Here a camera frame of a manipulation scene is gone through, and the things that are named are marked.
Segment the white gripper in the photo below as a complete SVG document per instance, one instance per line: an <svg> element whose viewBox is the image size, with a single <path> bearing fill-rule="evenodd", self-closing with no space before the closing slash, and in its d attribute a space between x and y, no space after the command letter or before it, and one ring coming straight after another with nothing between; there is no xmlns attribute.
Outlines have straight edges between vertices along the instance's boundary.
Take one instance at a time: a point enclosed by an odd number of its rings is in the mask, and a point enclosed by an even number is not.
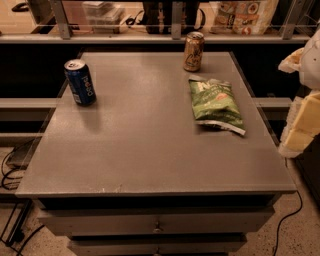
<svg viewBox="0 0 320 256"><path fill-rule="evenodd" d="M299 71L302 85L320 90L320 30L316 31L304 48L297 49L282 60L278 69L286 73ZM311 92L304 98L296 96L280 138L279 153L286 158L295 158L319 134L320 92Z"/></svg>

